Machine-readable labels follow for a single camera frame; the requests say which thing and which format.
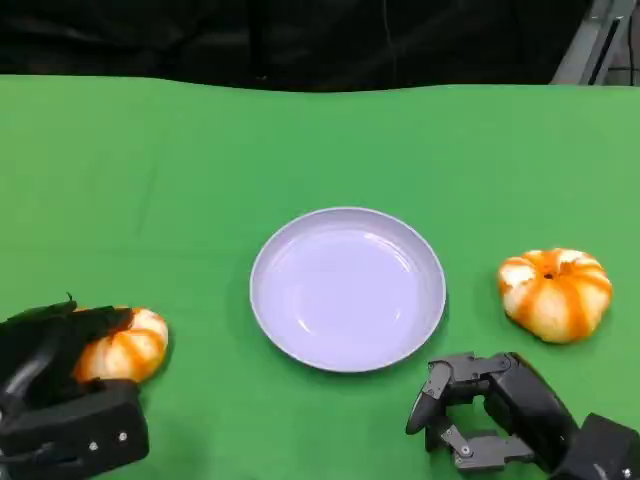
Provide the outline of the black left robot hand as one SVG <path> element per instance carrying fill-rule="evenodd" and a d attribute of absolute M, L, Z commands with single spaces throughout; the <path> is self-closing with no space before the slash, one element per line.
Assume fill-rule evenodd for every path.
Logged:
<path fill-rule="evenodd" d="M 65 403 L 98 390 L 77 380 L 82 353 L 93 342 L 127 328 L 133 310 L 80 309 L 73 298 L 29 308 L 1 323 L 1 417 Z"/>

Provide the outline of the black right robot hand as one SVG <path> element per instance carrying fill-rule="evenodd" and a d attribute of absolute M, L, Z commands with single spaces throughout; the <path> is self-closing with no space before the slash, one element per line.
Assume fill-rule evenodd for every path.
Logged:
<path fill-rule="evenodd" d="M 464 434 L 447 414 L 452 406 L 484 398 L 495 431 Z M 569 451 L 579 427 L 546 380 L 515 352 L 478 357 L 472 352 L 428 362 L 405 432 L 425 432 L 425 449 L 446 448 L 458 471 L 502 470 L 513 461 L 553 472 Z"/>

